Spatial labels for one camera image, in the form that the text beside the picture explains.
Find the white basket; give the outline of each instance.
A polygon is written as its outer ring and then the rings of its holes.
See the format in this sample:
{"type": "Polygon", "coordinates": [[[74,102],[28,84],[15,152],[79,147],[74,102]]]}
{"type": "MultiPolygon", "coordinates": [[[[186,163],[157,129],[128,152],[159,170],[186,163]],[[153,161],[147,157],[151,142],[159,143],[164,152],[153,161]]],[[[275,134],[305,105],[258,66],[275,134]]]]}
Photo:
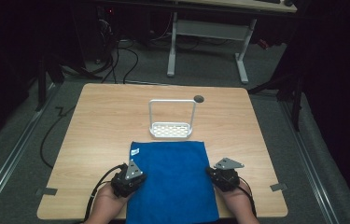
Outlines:
{"type": "Polygon", "coordinates": [[[150,133],[156,138],[188,138],[192,133],[196,102],[194,100],[151,100],[148,103],[150,118],[150,133]],[[189,123],[186,122],[153,122],[152,105],[154,103],[192,103],[192,113],[189,123]]]}

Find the cable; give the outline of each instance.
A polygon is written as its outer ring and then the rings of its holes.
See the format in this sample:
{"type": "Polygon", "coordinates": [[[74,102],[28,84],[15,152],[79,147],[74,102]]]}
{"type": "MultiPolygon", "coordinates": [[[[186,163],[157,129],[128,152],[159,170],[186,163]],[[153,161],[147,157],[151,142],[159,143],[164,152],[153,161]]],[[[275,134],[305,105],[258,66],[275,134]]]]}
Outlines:
{"type": "Polygon", "coordinates": [[[60,116],[59,118],[50,126],[49,130],[46,132],[46,135],[44,136],[43,140],[41,141],[40,144],[40,158],[42,160],[42,162],[44,162],[44,164],[46,164],[50,169],[53,169],[53,165],[49,164],[46,159],[44,158],[43,155],[43,149],[44,149],[44,143],[47,140],[47,137],[49,136],[50,132],[53,130],[53,128],[55,127],[55,125],[61,121],[62,118],[66,117],[66,115],[68,113],[70,113],[70,111],[74,110],[76,108],[76,106],[74,105],[73,107],[71,107],[69,110],[67,110],[64,114],[62,114],[62,110],[60,111],[60,116]]]}
{"type": "Polygon", "coordinates": [[[134,56],[136,56],[136,62],[134,63],[133,67],[125,74],[125,76],[122,80],[122,84],[125,84],[126,77],[132,72],[132,70],[134,70],[134,68],[137,66],[137,63],[139,62],[139,57],[137,56],[137,54],[133,50],[131,50],[131,49],[124,49],[124,50],[128,50],[129,52],[133,53],[134,56]]]}
{"type": "Polygon", "coordinates": [[[172,12],[170,17],[169,17],[168,25],[166,26],[166,29],[162,33],[162,35],[160,37],[157,37],[157,38],[154,38],[154,39],[150,39],[151,42],[153,42],[155,40],[160,40],[160,39],[166,38],[167,36],[170,36],[170,35],[166,35],[166,34],[168,33],[169,27],[171,27],[171,24],[172,24],[171,21],[172,21],[173,15],[174,15],[174,13],[172,12]]]}
{"type": "MultiPolygon", "coordinates": [[[[182,39],[183,40],[187,40],[187,38],[185,37],[185,36],[183,36],[182,35],[182,39]]],[[[185,50],[187,50],[187,49],[195,49],[195,48],[197,48],[198,46],[199,46],[199,44],[200,44],[200,38],[198,38],[198,37],[195,37],[195,36],[193,36],[193,37],[190,37],[189,36],[189,39],[196,39],[196,44],[194,45],[194,46],[192,46],[191,48],[181,48],[179,45],[177,45],[176,44],[176,47],[178,48],[178,49],[185,49],[185,50]]]]}
{"type": "Polygon", "coordinates": [[[111,70],[102,78],[101,83],[104,83],[105,80],[108,78],[108,76],[114,71],[113,57],[110,57],[110,59],[111,59],[111,70]]]}
{"type": "Polygon", "coordinates": [[[166,47],[166,46],[169,46],[171,45],[171,40],[165,40],[165,38],[168,38],[168,37],[171,37],[171,35],[167,35],[167,36],[164,36],[163,38],[161,39],[157,39],[157,40],[154,40],[154,41],[150,41],[150,43],[154,46],[158,46],[158,47],[166,47]]]}
{"type": "Polygon", "coordinates": [[[98,191],[98,188],[104,184],[103,181],[105,180],[105,178],[111,173],[113,172],[114,170],[116,169],[122,169],[124,166],[124,164],[122,165],[118,165],[118,166],[115,166],[113,168],[111,168],[109,171],[107,171],[103,176],[102,178],[99,180],[99,182],[96,184],[95,188],[93,189],[92,193],[91,193],[91,196],[90,196],[90,199],[88,200],[88,204],[87,204],[87,210],[85,211],[85,217],[84,217],[84,221],[86,221],[88,219],[88,217],[90,217],[90,212],[91,212],[91,208],[92,208],[92,203],[93,203],[93,199],[95,198],[95,195],[98,191]]]}
{"type": "Polygon", "coordinates": [[[117,67],[117,64],[119,64],[119,42],[117,44],[117,59],[116,59],[116,64],[113,66],[113,78],[114,78],[114,83],[117,84],[117,77],[114,69],[117,67]]]}
{"type": "Polygon", "coordinates": [[[254,216],[257,217],[256,206],[254,205],[254,200],[253,200],[253,193],[252,193],[252,191],[251,191],[250,186],[247,184],[247,182],[246,182],[243,178],[241,178],[240,176],[238,176],[238,178],[241,179],[241,180],[243,180],[243,181],[245,182],[245,184],[247,185],[247,187],[250,189],[250,193],[248,193],[245,189],[242,189],[240,186],[237,186],[237,185],[232,184],[232,182],[230,182],[228,179],[224,178],[223,176],[220,175],[219,177],[220,177],[222,180],[224,180],[224,181],[226,181],[227,183],[229,183],[230,185],[232,185],[232,186],[238,188],[239,190],[241,190],[241,191],[247,196],[247,198],[248,198],[249,201],[250,201],[251,210],[252,210],[254,216]]]}
{"type": "Polygon", "coordinates": [[[227,42],[230,42],[229,39],[226,39],[226,40],[223,40],[222,42],[220,43],[215,43],[215,42],[211,42],[211,41],[206,41],[206,40],[203,40],[202,38],[200,39],[200,41],[204,44],[209,44],[209,45],[214,45],[214,46],[221,46],[221,45],[225,45],[227,42]]]}

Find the table leg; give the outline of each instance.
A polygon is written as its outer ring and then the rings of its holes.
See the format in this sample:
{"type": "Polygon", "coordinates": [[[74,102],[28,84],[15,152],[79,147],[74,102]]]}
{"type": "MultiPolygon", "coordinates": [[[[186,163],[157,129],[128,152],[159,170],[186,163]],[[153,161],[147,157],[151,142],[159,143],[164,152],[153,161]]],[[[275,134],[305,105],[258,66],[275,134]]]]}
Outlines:
{"type": "Polygon", "coordinates": [[[238,71],[239,71],[239,76],[241,77],[241,81],[244,84],[248,83],[248,78],[247,78],[247,73],[245,70],[245,65],[244,65],[244,56],[247,50],[247,46],[250,42],[250,38],[253,34],[254,31],[254,27],[256,26],[256,19],[253,19],[250,22],[250,26],[247,29],[246,35],[245,35],[245,40],[244,40],[244,45],[242,46],[242,50],[240,53],[236,53],[235,54],[235,60],[236,60],[236,64],[238,65],[238,71]]]}
{"type": "Polygon", "coordinates": [[[175,75],[175,37],[177,35],[177,12],[174,12],[174,21],[172,27],[172,46],[169,53],[168,62],[168,77],[173,77],[175,75]]]}

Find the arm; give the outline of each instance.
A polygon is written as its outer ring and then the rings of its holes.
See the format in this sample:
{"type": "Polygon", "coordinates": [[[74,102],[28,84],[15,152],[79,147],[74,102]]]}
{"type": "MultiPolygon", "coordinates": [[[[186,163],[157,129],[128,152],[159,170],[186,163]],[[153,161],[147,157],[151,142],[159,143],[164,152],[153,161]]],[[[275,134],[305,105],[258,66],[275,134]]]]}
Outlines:
{"type": "MultiPolygon", "coordinates": [[[[239,185],[250,194],[250,188],[243,182],[239,185]]],[[[258,224],[259,221],[254,216],[251,203],[248,197],[239,189],[223,192],[215,186],[219,195],[224,199],[228,209],[235,215],[239,224],[258,224]]]]}
{"type": "Polygon", "coordinates": [[[84,224],[107,224],[119,214],[131,196],[117,197],[110,183],[105,184],[98,190],[90,217],[84,224]]]}

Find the blue cloth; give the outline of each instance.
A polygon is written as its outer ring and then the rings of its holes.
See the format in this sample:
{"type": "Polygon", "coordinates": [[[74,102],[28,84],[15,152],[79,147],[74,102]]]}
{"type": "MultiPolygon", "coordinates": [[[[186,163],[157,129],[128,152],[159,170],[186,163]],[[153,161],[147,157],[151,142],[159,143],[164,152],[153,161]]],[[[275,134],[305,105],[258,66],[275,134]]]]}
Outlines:
{"type": "Polygon", "coordinates": [[[130,159],[147,175],[128,201],[127,224],[190,224],[218,219],[203,142],[132,142],[130,159]]]}

